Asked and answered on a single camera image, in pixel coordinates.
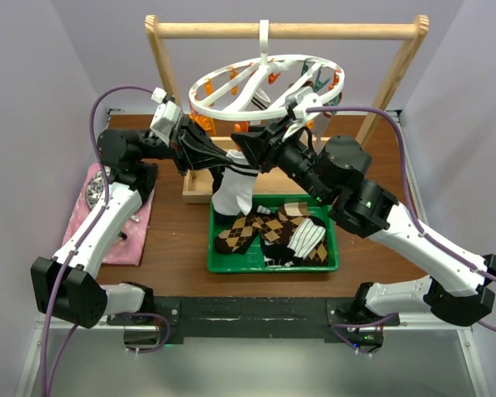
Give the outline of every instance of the green bin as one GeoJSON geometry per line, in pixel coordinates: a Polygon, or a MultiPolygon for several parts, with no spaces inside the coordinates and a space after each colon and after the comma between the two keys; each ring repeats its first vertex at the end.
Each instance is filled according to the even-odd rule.
{"type": "Polygon", "coordinates": [[[228,226],[218,226],[213,219],[213,204],[210,206],[209,215],[209,244],[207,253],[207,268],[212,273],[290,273],[290,272],[323,272],[338,269],[338,250],[336,248],[336,231],[334,222],[328,217],[330,207],[318,207],[316,201],[307,194],[257,194],[254,202],[275,211],[284,203],[307,202],[308,210],[315,217],[320,218],[326,224],[327,254],[329,263],[327,266],[292,266],[292,267],[266,267],[263,253],[260,249],[260,236],[257,236],[246,254],[224,255],[215,251],[213,241],[228,226]]]}

